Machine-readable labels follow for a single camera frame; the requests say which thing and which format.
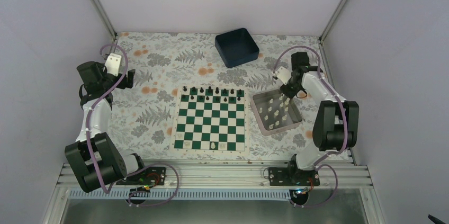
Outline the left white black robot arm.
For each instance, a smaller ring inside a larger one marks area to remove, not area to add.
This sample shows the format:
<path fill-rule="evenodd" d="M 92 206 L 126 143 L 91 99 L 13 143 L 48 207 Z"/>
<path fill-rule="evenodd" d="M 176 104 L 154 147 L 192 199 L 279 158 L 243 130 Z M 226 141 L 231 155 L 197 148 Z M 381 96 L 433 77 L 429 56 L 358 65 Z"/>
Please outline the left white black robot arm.
<path fill-rule="evenodd" d="M 120 59 L 109 58 L 105 63 L 88 61 L 77 66 L 83 81 L 79 88 L 80 105 L 84 111 L 83 125 L 76 141 L 66 146 L 65 156 L 84 192 L 127 177 L 133 184 L 147 178 L 147 169 L 136 153 L 121 153 L 109 135 L 115 88 L 133 87 L 134 70 L 119 73 Z"/>

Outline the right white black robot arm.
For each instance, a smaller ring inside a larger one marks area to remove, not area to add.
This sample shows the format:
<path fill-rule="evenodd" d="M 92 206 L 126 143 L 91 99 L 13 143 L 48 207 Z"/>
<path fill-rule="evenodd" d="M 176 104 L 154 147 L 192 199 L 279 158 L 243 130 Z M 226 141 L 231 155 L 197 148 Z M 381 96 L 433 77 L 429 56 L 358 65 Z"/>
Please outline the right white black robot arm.
<path fill-rule="evenodd" d="M 307 171 L 318 170 L 327 157 L 355 146 L 359 105 L 337 93 L 321 68 L 311 65 L 306 52 L 292 54 L 291 65 L 291 69 L 280 67 L 274 72 L 282 82 L 280 91 L 289 99 L 304 92 L 318 106 L 312 129 L 313 143 L 292 157 L 294 166 L 286 175 L 292 185 L 300 185 L 307 179 Z"/>

